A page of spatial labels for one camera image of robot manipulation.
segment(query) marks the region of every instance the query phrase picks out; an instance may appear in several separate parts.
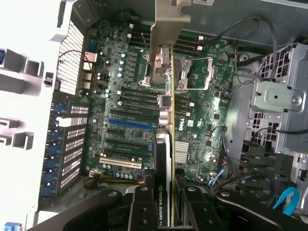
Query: motherboard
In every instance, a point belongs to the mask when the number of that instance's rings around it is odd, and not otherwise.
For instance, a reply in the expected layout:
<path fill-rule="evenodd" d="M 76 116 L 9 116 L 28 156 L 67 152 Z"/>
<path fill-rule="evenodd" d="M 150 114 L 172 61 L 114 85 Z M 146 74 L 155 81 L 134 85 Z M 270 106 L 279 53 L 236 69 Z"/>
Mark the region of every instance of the motherboard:
<path fill-rule="evenodd" d="M 232 89 L 236 47 L 182 32 L 174 45 L 176 168 L 195 183 L 216 175 L 223 159 L 222 136 Z M 168 124 L 167 73 L 148 64 L 150 27 L 99 21 L 89 29 L 83 90 L 90 116 L 83 170 L 141 180 L 153 166 L 153 129 Z"/>

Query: pcie slot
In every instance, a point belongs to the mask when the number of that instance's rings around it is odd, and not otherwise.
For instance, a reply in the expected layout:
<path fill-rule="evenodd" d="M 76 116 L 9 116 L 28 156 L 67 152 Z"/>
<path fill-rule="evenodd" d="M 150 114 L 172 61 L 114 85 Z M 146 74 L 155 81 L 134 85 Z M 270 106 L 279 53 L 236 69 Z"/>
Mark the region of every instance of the pcie slot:
<path fill-rule="evenodd" d="M 119 119 L 109 119 L 108 123 L 120 125 L 120 126 L 132 127 L 132 128 L 141 128 L 141 129 L 146 129 L 146 130 L 153 130 L 154 128 L 157 127 L 157 125 L 155 124 L 148 125 L 148 124 L 141 124 L 138 122 L 123 121 Z"/>
<path fill-rule="evenodd" d="M 116 151 L 116 150 L 111 150 L 108 148 L 104 149 L 105 154 L 116 154 L 116 155 L 121 155 L 121 156 L 126 156 L 126 157 L 141 157 L 145 158 L 148 157 L 147 154 L 142 154 L 142 153 L 130 153 L 130 152 L 125 152 L 125 151 Z"/>
<path fill-rule="evenodd" d="M 107 164 L 107 165 L 116 165 L 116 166 L 121 166 L 121 167 L 131 167 L 131 168 L 136 168 L 136 169 L 141 169 L 141 166 L 142 166 L 142 164 L 139 164 L 133 161 L 118 160 L 118 159 L 112 159 L 112 158 L 106 158 L 106 157 L 101 157 L 100 163 Z"/>
<path fill-rule="evenodd" d="M 114 134 L 114 135 L 118 135 L 118 134 L 119 134 L 119 131 L 118 131 L 118 130 L 115 130 L 115 129 L 110 129 L 110 128 L 108 128 L 108 129 L 107 129 L 107 133 L 109 133 L 109 134 Z"/>
<path fill-rule="evenodd" d="M 137 117 L 137 118 L 145 118 L 145 119 L 154 119 L 153 115 L 141 115 L 141 114 L 137 114 L 137 113 L 132 113 L 132 112 L 121 112 L 121 111 L 117 111 L 114 109 L 110 110 L 111 114 L 116 114 L 116 115 L 121 115 L 121 116 L 133 116 L 133 117 Z"/>
<path fill-rule="evenodd" d="M 132 147 L 137 147 L 137 148 L 147 148 L 148 146 L 146 144 L 138 144 L 130 141 L 119 141 L 119 140 L 114 140 L 114 139 L 109 139 L 107 138 L 105 140 L 106 143 L 113 143 L 113 144 L 124 144 L 124 145 L 129 145 Z"/>

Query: metal bracket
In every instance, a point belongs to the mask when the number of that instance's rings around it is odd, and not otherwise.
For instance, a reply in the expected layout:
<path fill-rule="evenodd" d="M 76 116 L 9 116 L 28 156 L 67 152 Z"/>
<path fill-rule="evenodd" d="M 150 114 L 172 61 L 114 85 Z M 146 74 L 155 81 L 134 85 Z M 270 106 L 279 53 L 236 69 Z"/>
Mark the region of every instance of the metal bracket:
<path fill-rule="evenodd" d="M 301 111 L 306 94 L 301 90 L 288 89 L 285 84 L 275 82 L 258 82 L 254 86 L 253 110 L 285 112 Z"/>
<path fill-rule="evenodd" d="M 156 0 L 155 24 L 151 27 L 150 62 L 155 62 L 156 54 L 162 45 L 174 45 L 181 30 L 191 22 L 189 15 L 183 15 L 184 6 L 190 6 L 191 0 L 177 0 L 172 6 L 170 0 Z"/>

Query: green circuit board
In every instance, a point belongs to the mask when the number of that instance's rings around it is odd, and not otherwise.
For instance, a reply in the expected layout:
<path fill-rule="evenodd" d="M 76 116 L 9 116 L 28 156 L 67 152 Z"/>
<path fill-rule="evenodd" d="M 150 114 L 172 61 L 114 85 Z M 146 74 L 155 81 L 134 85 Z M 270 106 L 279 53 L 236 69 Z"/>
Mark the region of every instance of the green circuit board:
<path fill-rule="evenodd" d="M 100 21 L 95 27 L 97 33 L 87 48 L 98 53 L 98 58 L 88 90 L 91 110 L 83 170 L 88 174 L 89 169 L 101 169 L 105 175 L 138 180 L 142 169 L 152 167 L 152 128 L 158 126 L 160 111 L 157 97 L 165 92 L 162 83 L 140 85 L 149 51 L 142 43 L 145 39 L 136 42 L 134 36 L 138 37 L 139 31 L 149 31 L 149 27 L 111 25 L 108 21 Z M 188 90 L 176 91 L 175 95 L 175 140 L 188 144 L 187 160 L 177 163 L 177 168 L 185 169 L 187 180 L 202 183 L 222 162 L 222 134 L 236 48 L 224 40 L 198 44 L 199 35 L 193 33 L 183 32 L 181 36 L 191 44 L 195 41 L 196 50 L 175 46 L 175 60 L 211 58 L 192 61 Z M 218 58 L 221 54 L 225 54 L 223 60 Z M 209 62 L 213 76 L 205 90 Z M 102 162 L 109 158 L 120 160 L 121 164 Z"/>

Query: blue pcie slot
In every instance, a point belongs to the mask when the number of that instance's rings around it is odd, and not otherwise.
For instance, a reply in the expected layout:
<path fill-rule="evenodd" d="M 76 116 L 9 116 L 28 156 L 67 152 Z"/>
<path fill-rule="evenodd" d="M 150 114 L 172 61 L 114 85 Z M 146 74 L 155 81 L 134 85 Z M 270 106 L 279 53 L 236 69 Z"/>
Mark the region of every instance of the blue pcie slot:
<path fill-rule="evenodd" d="M 108 123 L 126 126 L 126 127 L 132 127 L 132 128 L 141 128 L 141 129 L 146 129 L 146 130 L 153 130 L 154 128 L 157 128 L 156 124 L 147 125 L 147 124 L 141 124 L 138 122 L 123 121 L 119 119 L 109 119 Z"/>

